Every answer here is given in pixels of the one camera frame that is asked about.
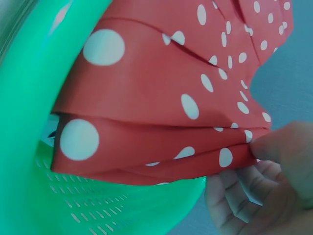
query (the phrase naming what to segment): green plastic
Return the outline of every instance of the green plastic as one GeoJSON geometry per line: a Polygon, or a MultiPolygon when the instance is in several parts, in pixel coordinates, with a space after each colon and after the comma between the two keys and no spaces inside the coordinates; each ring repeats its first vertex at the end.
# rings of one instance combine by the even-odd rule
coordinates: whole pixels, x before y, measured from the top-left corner
{"type": "Polygon", "coordinates": [[[126,186],[52,173],[41,130],[110,0],[38,1],[0,65],[0,234],[163,235],[191,210],[204,178],[126,186]],[[55,24],[58,13],[66,12],[55,24]]]}

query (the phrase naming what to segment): gray background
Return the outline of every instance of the gray background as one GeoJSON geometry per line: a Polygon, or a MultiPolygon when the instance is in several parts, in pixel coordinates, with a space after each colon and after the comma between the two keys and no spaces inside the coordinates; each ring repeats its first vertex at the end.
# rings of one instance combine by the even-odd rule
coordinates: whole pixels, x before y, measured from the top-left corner
{"type": "MultiPolygon", "coordinates": [[[[272,115],[273,129],[293,120],[313,120],[313,1],[293,1],[295,29],[256,74],[251,92],[272,115]]],[[[168,235],[217,235],[203,195],[168,235]]]]}

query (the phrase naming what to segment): red cloth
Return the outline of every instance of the red cloth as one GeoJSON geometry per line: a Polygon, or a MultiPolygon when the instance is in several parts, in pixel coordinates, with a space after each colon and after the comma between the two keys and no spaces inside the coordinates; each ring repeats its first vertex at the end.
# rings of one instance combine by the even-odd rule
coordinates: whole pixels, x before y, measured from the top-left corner
{"type": "Polygon", "coordinates": [[[249,93],[293,29],[290,0],[114,0],[55,104],[51,169],[156,185],[255,162],[249,93]]]}

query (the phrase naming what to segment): white dot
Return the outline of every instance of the white dot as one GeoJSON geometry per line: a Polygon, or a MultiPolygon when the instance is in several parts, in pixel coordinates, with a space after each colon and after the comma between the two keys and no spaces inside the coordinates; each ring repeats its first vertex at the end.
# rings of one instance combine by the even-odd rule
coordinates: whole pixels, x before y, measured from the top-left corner
{"type": "Polygon", "coordinates": [[[217,65],[217,56],[216,55],[213,55],[212,57],[211,57],[211,59],[209,60],[209,63],[211,63],[212,65],[217,65]]]}
{"type": "Polygon", "coordinates": [[[206,23],[206,11],[205,11],[205,7],[202,4],[200,4],[198,6],[197,16],[198,16],[199,23],[201,25],[205,25],[205,23],[206,23]]]}
{"type": "Polygon", "coordinates": [[[171,37],[162,33],[163,42],[168,46],[171,43],[171,37]]]}
{"type": "Polygon", "coordinates": [[[82,161],[92,157],[98,146],[98,131],[86,120],[74,119],[70,121],[61,133],[61,151],[71,160],[82,161]]]}
{"type": "Polygon", "coordinates": [[[243,63],[244,61],[246,61],[247,55],[245,52],[241,52],[238,58],[239,63],[243,63]]]}
{"type": "Polygon", "coordinates": [[[222,132],[224,130],[224,128],[222,128],[222,127],[214,127],[214,130],[216,130],[218,132],[222,132]]]}
{"type": "Polygon", "coordinates": [[[238,124],[237,123],[232,123],[231,124],[231,126],[230,126],[230,128],[234,128],[234,129],[237,129],[239,126],[238,126],[238,124]]]}
{"type": "Polygon", "coordinates": [[[204,86],[209,92],[213,92],[213,91],[214,91],[210,79],[209,79],[208,76],[206,76],[205,74],[201,74],[201,82],[202,82],[203,86],[204,86]]]}
{"type": "Polygon", "coordinates": [[[222,37],[222,45],[223,45],[223,47],[226,47],[226,45],[227,45],[226,33],[223,32],[222,35],[221,35],[221,37],[222,37]]]}
{"type": "Polygon", "coordinates": [[[274,21],[274,15],[273,15],[273,13],[269,13],[269,15],[268,15],[268,22],[269,23],[273,23],[273,21],[274,21]]]}
{"type": "Polygon", "coordinates": [[[185,35],[183,32],[181,31],[176,31],[173,36],[172,39],[177,42],[180,45],[184,45],[185,44],[185,35]]]}
{"type": "Polygon", "coordinates": [[[199,108],[196,102],[187,94],[181,96],[181,104],[186,113],[186,115],[192,119],[196,120],[199,117],[199,108]]]}
{"type": "Polygon", "coordinates": [[[288,11],[290,9],[290,7],[291,7],[290,2],[287,1],[287,2],[284,3],[284,9],[285,10],[288,11]]]}
{"type": "Polygon", "coordinates": [[[243,80],[240,81],[241,85],[243,88],[245,88],[246,90],[248,90],[247,85],[245,84],[245,82],[243,80]]]}
{"type": "Polygon", "coordinates": [[[249,33],[249,27],[245,24],[245,31],[249,33]]]}
{"type": "Polygon", "coordinates": [[[156,162],[156,163],[149,163],[149,164],[146,164],[146,166],[155,166],[155,165],[158,165],[160,162],[156,162]]]}
{"type": "Polygon", "coordinates": [[[284,27],[284,29],[286,29],[288,27],[288,24],[286,21],[283,21],[283,27],[284,27]]]}
{"type": "Polygon", "coordinates": [[[259,4],[258,1],[255,1],[255,2],[254,2],[253,7],[254,7],[254,11],[255,11],[256,13],[260,13],[261,7],[260,7],[260,4],[259,4]]]}
{"type": "Polygon", "coordinates": [[[251,131],[245,130],[245,134],[246,134],[246,142],[250,143],[252,138],[253,138],[253,134],[251,131]]]}
{"type": "Polygon", "coordinates": [[[226,22],[226,33],[230,34],[230,32],[231,32],[231,23],[230,23],[230,21],[227,21],[226,22]]]}
{"type": "Polygon", "coordinates": [[[180,153],[177,154],[174,159],[186,158],[195,155],[195,149],[193,147],[185,147],[183,148],[180,153]]]}
{"type": "Polygon", "coordinates": [[[280,35],[284,34],[284,26],[283,25],[279,26],[278,32],[280,35]]]}
{"type": "Polygon", "coordinates": [[[124,53],[123,38],[111,29],[101,29],[91,34],[83,48],[84,58],[99,66],[115,64],[122,59],[124,53]]]}
{"type": "Polygon", "coordinates": [[[252,28],[249,28],[249,34],[250,34],[250,36],[253,35],[253,29],[252,28]]]}
{"type": "Polygon", "coordinates": [[[268,42],[266,40],[263,40],[261,42],[261,50],[266,50],[268,48],[268,42]]]}
{"type": "Polygon", "coordinates": [[[245,95],[242,91],[240,91],[240,94],[241,94],[242,98],[243,98],[246,102],[248,102],[248,98],[246,97],[246,95],[245,95]]]}
{"type": "Polygon", "coordinates": [[[228,79],[226,72],[224,70],[222,70],[221,68],[219,68],[219,74],[223,80],[228,79]]]}
{"type": "Polygon", "coordinates": [[[214,1],[213,1],[213,6],[214,6],[215,9],[218,8],[217,5],[216,5],[216,3],[215,3],[214,1]]]}
{"type": "Polygon", "coordinates": [[[241,112],[243,112],[244,114],[248,114],[249,113],[249,109],[248,109],[248,107],[244,103],[237,102],[237,106],[238,106],[239,110],[241,112]]]}
{"type": "Polygon", "coordinates": [[[228,148],[220,151],[220,167],[228,167],[233,161],[233,155],[228,148]]]}
{"type": "Polygon", "coordinates": [[[263,117],[264,117],[264,120],[266,122],[271,122],[271,118],[270,118],[270,115],[268,115],[267,113],[262,113],[263,117]]]}
{"type": "Polygon", "coordinates": [[[228,56],[228,68],[233,68],[233,58],[231,57],[231,55],[228,56]]]}

